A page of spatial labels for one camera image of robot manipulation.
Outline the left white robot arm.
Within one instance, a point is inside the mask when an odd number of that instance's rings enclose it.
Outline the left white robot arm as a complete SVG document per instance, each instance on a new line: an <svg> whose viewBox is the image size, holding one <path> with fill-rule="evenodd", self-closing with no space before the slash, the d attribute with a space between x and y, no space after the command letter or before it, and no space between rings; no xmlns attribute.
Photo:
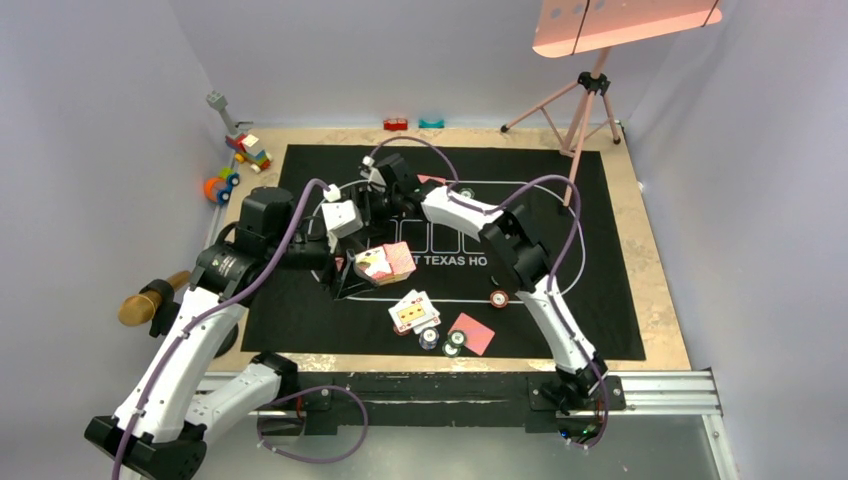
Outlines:
<svg viewBox="0 0 848 480"><path fill-rule="evenodd" d="M308 396L296 363L272 352L256 355L209 395L197 396L196 389L277 269L318 270L335 292L348 280L365 283L353 253L338 246L363 225L360 207L321 180L309 181L299 197L258 187L242 201L238 219L198 256L181 301L162 280L146 287L162 296L152 321L163 345L127 399L85 431L112 458L113 478L190 479L212 442L250 411L284 409Z"/></svg>

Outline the red backed card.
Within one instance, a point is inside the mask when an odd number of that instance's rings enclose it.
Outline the red backed card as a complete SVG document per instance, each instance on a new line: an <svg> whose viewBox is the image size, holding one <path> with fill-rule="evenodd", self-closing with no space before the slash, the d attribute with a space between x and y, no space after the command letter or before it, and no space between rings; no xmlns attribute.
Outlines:
<svg viewBox="0 0 848 480"><path fill-rule="evenodd" d="M428 182L435 182L439 185L444 185L446 183L446 179L443 177L418 174L417 178L422 184L426 184Z"/></svg>
<svg viewBox="0 0 848 480"><path fill-rule="evenodd" d="M495 331L466 313L460 313L448 330L449 338L454 340L455 331L462 333L463 346L478 356L483 356L494 340Z"/></svg>

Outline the red backed card top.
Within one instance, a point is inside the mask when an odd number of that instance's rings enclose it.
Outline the red backed card top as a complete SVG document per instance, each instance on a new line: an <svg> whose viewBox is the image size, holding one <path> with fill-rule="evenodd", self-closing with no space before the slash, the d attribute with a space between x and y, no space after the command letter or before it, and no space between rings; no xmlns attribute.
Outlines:
<svg viewBox="0 0 848 480"><path fill-rule="evenodd" d="M422 184L426 184L428 182L435 182L439 185L444 185L446 183L446 179L443 177L418 174L417 178Z"/></svg>

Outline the blue poker chip stack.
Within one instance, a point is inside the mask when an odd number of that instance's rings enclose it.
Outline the blue poker chip stack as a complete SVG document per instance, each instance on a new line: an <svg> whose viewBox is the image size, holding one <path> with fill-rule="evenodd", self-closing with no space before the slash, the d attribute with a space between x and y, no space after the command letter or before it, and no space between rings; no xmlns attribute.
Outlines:
<svg viewBox="0 0 848 480"><path fill-rule="evenodd" d="M423 350L430 351L436 348L439 341L439 332L436 328L424 329L419 335L419 345Z"/></svg>

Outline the red backed card bottom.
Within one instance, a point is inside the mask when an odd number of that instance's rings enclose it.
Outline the red backed card bottom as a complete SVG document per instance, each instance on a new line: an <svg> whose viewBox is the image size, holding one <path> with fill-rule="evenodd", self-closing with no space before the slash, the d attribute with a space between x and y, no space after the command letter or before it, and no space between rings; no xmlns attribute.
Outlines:
<svg viewBox="0 0 848 480"><path fill-rule="evenodd" d="M448 330L449 338L454 340L455 331L462 333L463 346L478 356L483 356L494 340L495 331L466 313L460 313Z"/></svg>

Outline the green poker chip stack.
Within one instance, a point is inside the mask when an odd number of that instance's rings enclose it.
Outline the green poker chip stack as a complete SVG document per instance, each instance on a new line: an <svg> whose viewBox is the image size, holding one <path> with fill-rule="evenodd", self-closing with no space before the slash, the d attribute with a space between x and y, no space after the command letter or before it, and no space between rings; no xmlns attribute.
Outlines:
<svg viewBox="0 0 848 480"><path fill-rule="evenodd" d="M448 335L448 341L457 348L459 348L466 344L467 336L461 330L453 330Z"/></svg>

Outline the pink playing card box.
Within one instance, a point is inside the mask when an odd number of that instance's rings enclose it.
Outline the pink playing card box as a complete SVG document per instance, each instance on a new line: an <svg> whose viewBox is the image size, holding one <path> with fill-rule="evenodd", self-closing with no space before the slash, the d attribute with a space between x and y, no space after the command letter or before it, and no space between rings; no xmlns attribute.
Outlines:
<svg viewBox="0 0 848 480"><path fill-rule="evenodd" d="M416 263L405 241L382 244L355 255L356 267L378 286L406 280Z"/></svg>

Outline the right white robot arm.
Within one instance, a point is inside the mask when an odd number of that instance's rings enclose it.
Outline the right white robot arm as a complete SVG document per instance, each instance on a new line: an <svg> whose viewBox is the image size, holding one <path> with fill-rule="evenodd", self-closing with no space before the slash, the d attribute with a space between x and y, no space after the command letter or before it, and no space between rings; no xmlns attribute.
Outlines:
<svg viewBox="0 0 848 480"><path fill-rule="evenodd" d="M541 331L569 404L584 407L600 393L607 394L606 364L580 330L557 280L579 222L572 222L559 254L552 255L533 215L519 202L541 183L561 181L572 187L569 178L543 175L524 183L499 204L490 205L459 194L453 182L421 181L399 155L382 160L366 156L360 172L368 188L380 195L389 216L420 218L480 244L498 284L519 298Z"/></svg>

